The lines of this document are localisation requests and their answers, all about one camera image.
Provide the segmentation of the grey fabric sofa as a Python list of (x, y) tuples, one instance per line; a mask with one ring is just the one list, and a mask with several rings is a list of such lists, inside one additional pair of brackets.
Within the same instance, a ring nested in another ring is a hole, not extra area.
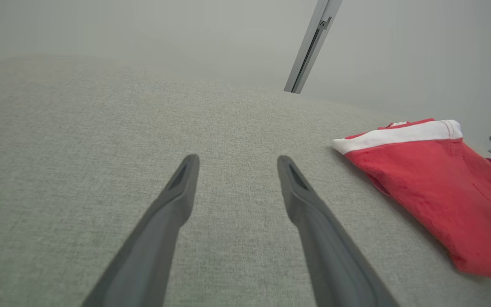
[(400, 116), (279, 90), (173, 81), (79, 56), (0, 60), (0, 307), (80, 306), (182, 159), (199, 155), (166, 307), (315, 306), (281, 196), (290, 156), (403, 307), (491, 307), (332, 147)]

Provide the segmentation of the red shorts with white band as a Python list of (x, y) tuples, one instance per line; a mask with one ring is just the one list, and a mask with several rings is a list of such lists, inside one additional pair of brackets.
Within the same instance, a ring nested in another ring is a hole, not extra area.
[(459, 271), (491, 278), (491, 163), (457, 121), (398, 122), (332, 146), (436, 237)]

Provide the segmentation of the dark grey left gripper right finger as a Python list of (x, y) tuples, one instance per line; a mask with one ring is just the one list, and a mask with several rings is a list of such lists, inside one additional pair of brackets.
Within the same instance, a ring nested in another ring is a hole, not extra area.
[(277, 159), (286, 212), (297, 227), (318, 307), (400, 307), (289, 156)]

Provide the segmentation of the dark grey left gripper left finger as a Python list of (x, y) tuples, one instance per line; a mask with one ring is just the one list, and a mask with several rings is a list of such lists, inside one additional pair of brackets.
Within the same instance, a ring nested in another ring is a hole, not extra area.
[(194, 205), (199, 156), (186, 156), (81, 307), (162, 307), (179, 230)]

